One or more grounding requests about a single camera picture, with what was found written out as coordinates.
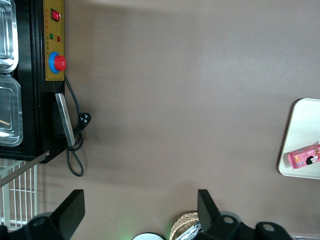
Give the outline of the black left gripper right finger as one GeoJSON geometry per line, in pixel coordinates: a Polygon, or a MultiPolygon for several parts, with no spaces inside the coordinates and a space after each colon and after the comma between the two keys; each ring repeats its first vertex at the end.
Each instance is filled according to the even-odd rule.
{"type": "Polygon", "coordinates": [[[220,211],[206,189],[197,193],[197,215],[202,232],[198,240],[250,240],[252,229],[229,211],[220,211]]]}

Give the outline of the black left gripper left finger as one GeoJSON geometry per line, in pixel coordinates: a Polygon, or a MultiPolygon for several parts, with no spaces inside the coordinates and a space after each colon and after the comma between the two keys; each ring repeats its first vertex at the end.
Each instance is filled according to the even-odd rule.
{"type": "Polygon", "coordinates": [[[85,216],[82,189],[73,190],[53,212],[33,218],[22,228],[10,232],[0,226],[2,240],[69,240],[85,216]]]}

